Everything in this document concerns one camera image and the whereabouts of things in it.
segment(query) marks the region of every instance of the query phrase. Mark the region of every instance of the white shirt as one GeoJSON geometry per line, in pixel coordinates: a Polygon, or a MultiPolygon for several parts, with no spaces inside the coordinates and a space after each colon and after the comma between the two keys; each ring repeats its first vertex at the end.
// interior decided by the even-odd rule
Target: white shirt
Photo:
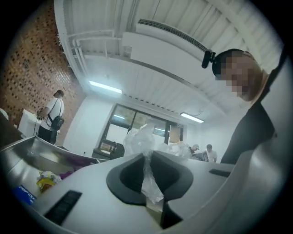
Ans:
{"type": "MultiPolygon", "coordinates": [[[[54,97],[46,106],[50,111],[50,116],[51,119],[55,119],[57,116],[62,116],[63,112],[64,112],[64,102],[62,99],[60,98],[56,98],[54,97]]],[[[48,118],[48,116],[46,116],[42,122],[41,122],[41,126],[47,130],[51,129],[51,121],[48,118]]]]}
{"type": "Polygon", "coordinates": [[[214,159],[217,158],[217,153],[215,150],[211,150],[210,153],[208,151],[206,151],[206,154],[209,159],[209,162],[214,162],[214,159]]]}

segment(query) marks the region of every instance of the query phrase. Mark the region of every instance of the black jacket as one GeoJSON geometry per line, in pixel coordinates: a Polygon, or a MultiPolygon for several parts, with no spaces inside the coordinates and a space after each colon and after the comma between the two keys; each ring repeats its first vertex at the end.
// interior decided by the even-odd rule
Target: black jacket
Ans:
{"type": "Polygon", "coordinates": [[[221,163],[235,164],[243,152],[255,149],[262,142],[272,138],[275,129],[260,102],[269,93],[285,58],[283,49],[279,65],[271,72],[261,96],[238,123],[221,163]]]}

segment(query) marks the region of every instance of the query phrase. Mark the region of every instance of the blue label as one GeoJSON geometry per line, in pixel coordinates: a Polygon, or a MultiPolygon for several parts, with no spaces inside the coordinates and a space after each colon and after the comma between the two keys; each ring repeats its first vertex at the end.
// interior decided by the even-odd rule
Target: blue label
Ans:
{"type": "Polygon", "coordinates": [[[23,185],[14,188],[12,191],[20,201],[23,201],[29,205],[31,205],[34,200],[36,200],[36,197],[31,194],[30,191],[27,190],[23,185]]]}

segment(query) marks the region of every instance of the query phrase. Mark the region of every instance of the white ceiling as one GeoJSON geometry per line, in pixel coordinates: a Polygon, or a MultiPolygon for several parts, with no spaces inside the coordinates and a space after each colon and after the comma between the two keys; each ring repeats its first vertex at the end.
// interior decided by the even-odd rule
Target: white ceiling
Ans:
{"type": "Polygon", "coordinates": [[[282,48],[261,13],[243,0],[56,0],[55,16],[65,54],[85,89],[89,80],[112,85],[128,98],[175,116],[202,109],[200,118],[208,120],[243,102],[212,74],[195,76],[191,88],[132,63],[131,48],[121,38],[136,32],[141,18],[175,27],[216,53],[248,50],[267,72],[276,67],[282,48]]]}

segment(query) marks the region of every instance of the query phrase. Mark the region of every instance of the fluorescent light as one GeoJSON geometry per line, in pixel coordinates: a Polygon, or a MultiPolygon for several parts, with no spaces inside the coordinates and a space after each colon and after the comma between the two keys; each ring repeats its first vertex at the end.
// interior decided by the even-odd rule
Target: fluorescent light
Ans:
{"type": "Polygon", "coordinates": [[[116,93],[121,93],[121,94],[122,94],[122,90],[119,90],[119,89],[113,88],[113,87],[111,87],[111,86],[102,85],[102,84],[100,84],[100,83],[93,82],[93,81],[90,81],[90,84],[93,85],[93,86],[97,86],[97,87],[100,87],[100,88],[103,88],[103,89],[111,90],[111,91],[114,91],[114,92],[116,92],[116,93]]]}
{"type": "Polygon", "coordinates": [[[156,130],[159,130],[159,131],[163,131],[163,132],[165,132],[165,130],[163,130],[163,129],[159,129],[159,128],[155,128],[156,130]]]}
{"type": "Polygon", "coordinates": [[[114,116],[117,117],[117,118],[120,118],[120,119],[125,119],[124,117],[119,116],[119,115],[114,115],[114,116]]]}
{"type": "Polygon", "coordinates": [[[189,115],[189,114],[186,114],[186,113],[184,113],[184,112],[181,113],[180,115],[183,116],[183,117],[185,117],[185,118],[191,119],[191,120],[193,120],[193,121],[197,121],[197,122],[199,122],[199,123],[204,122],[203,120],[198,119],[198,118],[195,118],[195,117],[193,117],[193,116],[191,116],[191,115],[189,115]]]}

